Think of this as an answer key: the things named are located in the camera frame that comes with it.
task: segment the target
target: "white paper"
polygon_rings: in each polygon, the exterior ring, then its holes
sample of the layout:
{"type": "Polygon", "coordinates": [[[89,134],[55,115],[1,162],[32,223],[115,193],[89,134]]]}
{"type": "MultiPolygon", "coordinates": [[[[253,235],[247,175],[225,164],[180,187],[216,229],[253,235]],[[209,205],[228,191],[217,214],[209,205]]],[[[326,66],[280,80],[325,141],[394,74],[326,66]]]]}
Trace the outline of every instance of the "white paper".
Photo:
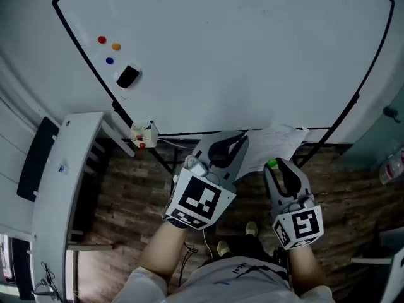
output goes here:
{"type": "Polygon", "coordinates": [[[248,131],[249,146],[235,179],[263,170],[270,159],[290,160],[308,133],[307,128],[299,130],[286,125],[248,131]]]}

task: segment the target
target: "person's arm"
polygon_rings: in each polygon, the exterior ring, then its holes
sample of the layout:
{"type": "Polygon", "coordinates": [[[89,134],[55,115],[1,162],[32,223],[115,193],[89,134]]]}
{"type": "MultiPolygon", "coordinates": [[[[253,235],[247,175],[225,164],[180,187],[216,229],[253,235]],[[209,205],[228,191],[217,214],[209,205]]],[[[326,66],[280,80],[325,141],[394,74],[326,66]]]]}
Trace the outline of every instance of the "person's arm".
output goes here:
{"type": "Polygon", "coordinates": [[[293,287],[298,296],[314,287],[326,285],[325,274],[314,257],[310,245],[289,250],[289,257],[292,265],[293,287]]]}
{"type": "Polygon", "coordinates": [[[186,230],[164,222],[141,253],[137,265],[169,283],[181,255],[186,230]]]}

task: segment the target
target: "plastic bottle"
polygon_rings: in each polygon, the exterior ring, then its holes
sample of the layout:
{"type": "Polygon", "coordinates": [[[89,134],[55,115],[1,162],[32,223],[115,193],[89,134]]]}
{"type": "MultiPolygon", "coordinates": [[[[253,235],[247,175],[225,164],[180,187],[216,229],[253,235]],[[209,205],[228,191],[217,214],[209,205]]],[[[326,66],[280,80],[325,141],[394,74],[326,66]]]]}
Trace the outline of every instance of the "plastic bottle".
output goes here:
{"type": "Polygon", "coordinates": [[[386,184],[404,172],[404,148],[400,149],[393,156],[389,157],[382,164],[379,171],[379,178],[382,184],[386,184]]]}

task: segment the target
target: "whiteboard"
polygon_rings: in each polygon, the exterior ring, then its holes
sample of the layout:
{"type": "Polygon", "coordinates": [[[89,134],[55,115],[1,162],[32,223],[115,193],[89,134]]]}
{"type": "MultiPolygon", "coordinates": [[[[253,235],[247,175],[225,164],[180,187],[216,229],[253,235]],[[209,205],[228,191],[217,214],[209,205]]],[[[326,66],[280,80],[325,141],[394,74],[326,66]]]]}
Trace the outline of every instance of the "whiteboard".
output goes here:
{"type": "Polygon", "coordinates": [[[160,134],[169,134],[332,126],[375,58],[392,2],[54,0],[54,6],[129,117],[154,120],[160,134]],[[97,41],[101,35],[105,44],[97,41]],[[142,73],[122,89],[114,76],[129,63],[142,73]]]}

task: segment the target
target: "white table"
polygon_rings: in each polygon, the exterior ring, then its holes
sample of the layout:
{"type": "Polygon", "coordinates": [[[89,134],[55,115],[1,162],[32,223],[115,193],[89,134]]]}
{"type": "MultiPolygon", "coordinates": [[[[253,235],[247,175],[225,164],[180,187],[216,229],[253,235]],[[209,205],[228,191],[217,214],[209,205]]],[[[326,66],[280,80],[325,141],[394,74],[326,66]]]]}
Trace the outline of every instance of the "white table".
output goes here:
{"type": "MultiPolygon", "coordinates": [[[[102,119],[103,112],[71,114],[64,120],[57,140],[49,154],[39,186],[32,221],[31,267],[33,286],[46,279],[41,262],[55,274],[54,284],[62,299],[66,299],[65,259],[69,226],[80,190],[83,169],[91,153],[98,132],[102,129],[129,156],[134,151],[102,119]],[[58,172],[58,165],[68,168],[67,174],[58,172]]],[[[37,302],[52,302],[50,297],[35,296],[37,302]]]]}

